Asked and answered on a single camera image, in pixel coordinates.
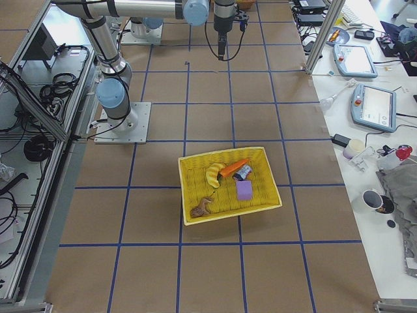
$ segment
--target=bottle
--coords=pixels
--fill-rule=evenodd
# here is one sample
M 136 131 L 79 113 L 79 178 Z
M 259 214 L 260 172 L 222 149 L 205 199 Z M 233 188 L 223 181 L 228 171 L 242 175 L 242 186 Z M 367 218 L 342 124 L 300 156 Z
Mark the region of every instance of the bottle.
M 392 170 L 399 166 L 412 153 L 412 147 L 409 145 L 400 145 L 390 153 L 378 159 L 377 166 L 380 170 Z

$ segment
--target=screen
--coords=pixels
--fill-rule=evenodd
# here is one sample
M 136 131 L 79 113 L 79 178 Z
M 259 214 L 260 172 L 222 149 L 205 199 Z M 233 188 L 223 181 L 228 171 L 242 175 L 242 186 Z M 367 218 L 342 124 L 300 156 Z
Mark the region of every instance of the screen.
M 392 94 L 374 88 L 364 87 L 362 119 L 364 121 L 391 127 Z
M 372 66 L 364 47 L 347 46 L 342 49 L 346 71 L 351 73 L 372 73 Z

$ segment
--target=yellow basket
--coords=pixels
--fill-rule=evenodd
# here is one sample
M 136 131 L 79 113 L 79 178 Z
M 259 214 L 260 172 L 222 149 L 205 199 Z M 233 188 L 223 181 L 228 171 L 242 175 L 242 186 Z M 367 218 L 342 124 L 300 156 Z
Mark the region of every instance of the yellow basket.
M 223 178 L 220 187 L 211 187 L 206 180 L 206 170 L 213 163 L 230 165 L 248 158 L 252 172 L 251 200 L 237 200 L 236 183 L 232 177 Z M 280 194 L 272 176 L 264 147 L 247 147 L 202 153 L 179 158 L 184 224 L 192 225 L 221 218 L 275 209 L 282 206 Z M 212 196 L 208 204 L 211 214 L 192 218 L 190 211 L 198 206 L 201 198 Z

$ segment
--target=carrot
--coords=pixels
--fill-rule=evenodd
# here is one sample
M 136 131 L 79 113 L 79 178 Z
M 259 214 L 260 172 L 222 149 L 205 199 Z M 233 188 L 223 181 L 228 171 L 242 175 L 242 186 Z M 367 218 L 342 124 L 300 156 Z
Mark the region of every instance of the carrot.
M 242 160 L 237 161 L 236 163 L 233 163 L 232 165 L 226 166 L 224 169 L 222 169 L 219 174 L 223 177 L 229 177 L 231 176 L 235 171 L 237 171 L 239 168 L 241 168 L 243 165 L 248 163 L 250 160 L 248 158 L 243 158 Z

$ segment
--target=keyboard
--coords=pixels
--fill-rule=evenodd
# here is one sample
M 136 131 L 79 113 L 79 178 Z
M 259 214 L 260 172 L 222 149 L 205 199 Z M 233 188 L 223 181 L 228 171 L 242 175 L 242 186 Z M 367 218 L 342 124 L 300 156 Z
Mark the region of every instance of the keyboard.
M 363 21 L 349 8 L 347 5 L 344 5 L 341 9 L 341 21 L 347 27 L 363 27 Z

